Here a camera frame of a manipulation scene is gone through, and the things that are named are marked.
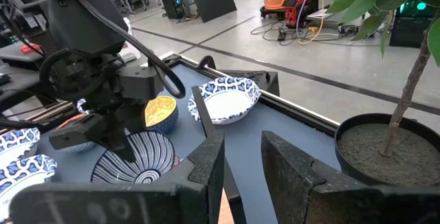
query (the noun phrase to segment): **tree trunk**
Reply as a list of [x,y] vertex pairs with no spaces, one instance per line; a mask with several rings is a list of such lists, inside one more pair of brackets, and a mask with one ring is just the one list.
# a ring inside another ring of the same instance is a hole
[[408,77],[408,81],[404,87],[404,92],[401,95],[401,99],[396,109],[394,110],[393,116],[391,117],[390,124],[388,126],[387,140],[384,141],[382,147],[380,148],[380,154],[386,157],[391,157],[393,154],[393,147],[396,139],[396,135],[399,132],[399,124],[404,116],[406,109],[411,105],[413,98],[413,93],[415,86],[420,80],[421,74],[424,72],[426,63],[428,62],[431,52],[428,47],[428,32],[432,27],[432,24],[440,18],[440,9],[438,9],[431,21],[428,29],[423,32],[423,40],[420,46],[419,56],[412,67],[411,73]]

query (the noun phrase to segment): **black and white striped bowl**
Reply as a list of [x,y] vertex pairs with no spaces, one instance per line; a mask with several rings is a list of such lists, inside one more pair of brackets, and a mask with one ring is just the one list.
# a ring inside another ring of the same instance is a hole
[[98,160],[91,174],[95,183],[151,183],[175,164],[177,153],[170,139],[155,131],[142,131],[127,135],[136,161],[129,163],[111,151]]

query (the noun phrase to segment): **concrete floor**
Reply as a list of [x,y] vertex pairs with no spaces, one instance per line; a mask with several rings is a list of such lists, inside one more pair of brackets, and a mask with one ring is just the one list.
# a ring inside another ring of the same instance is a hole
[[[273,21],[260,17],[263,0],[235,3],[236,12],[207,23],[201,19],[177,23],[163,18],[164,11],[159,7],[150,7],[130,19],[135,29],[143,30],[135,30],[135,37],[157,55],[183,52],[193,60],[211,55],[220,69],[277,71],[281,97],[337,122],[361,113],[393,112],[418,49],[387,47],[382,59],[380,47],[375,46],[380,38],[352,44],[355,46],[348,46],[347,39],[331,42],[337,45],[299,45],[294,41],[280,46],[250,34],[254,28]],[[415,118],[437,132],[439,73],[431,59],[414,94],[417,104],[406,112],[406,117]]]

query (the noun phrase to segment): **yellow bowl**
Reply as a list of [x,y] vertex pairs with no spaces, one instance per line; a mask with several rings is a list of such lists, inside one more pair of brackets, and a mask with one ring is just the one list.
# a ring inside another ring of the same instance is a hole
[[145,124],[149,131],[167,134],[175,127],[178,117],[177,102],[170,96],[158,96],[145,108]]

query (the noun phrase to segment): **plant pot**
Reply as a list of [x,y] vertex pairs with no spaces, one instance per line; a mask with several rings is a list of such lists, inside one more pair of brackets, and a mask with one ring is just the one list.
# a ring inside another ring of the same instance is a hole
[[[388,182],[367,175],[362,171],[358,170],[357,168],[353,167],[344,158],[344,155],[342,154],[338,146],[338,142],[340,141],[342,135],[350,128],[362,124],[389,124],[390,120],[391,120],[391,115],[389,114],[369,113],[369,114],[362,114],[349,118],[343,123],[341,123],[335,134],[335,151],[336,151],[336,157],[338,158],[343,173],[368,185],[379,185],[379,184],[390,185],[390,183]],[[399,127],[424,138],[440,152],[440,136],[432,129],[428,128],[427,126],[424,126],[423,124],[418,123],[416,120],[410,120],[408,118],[403,118],[402,121],[400,122]]]

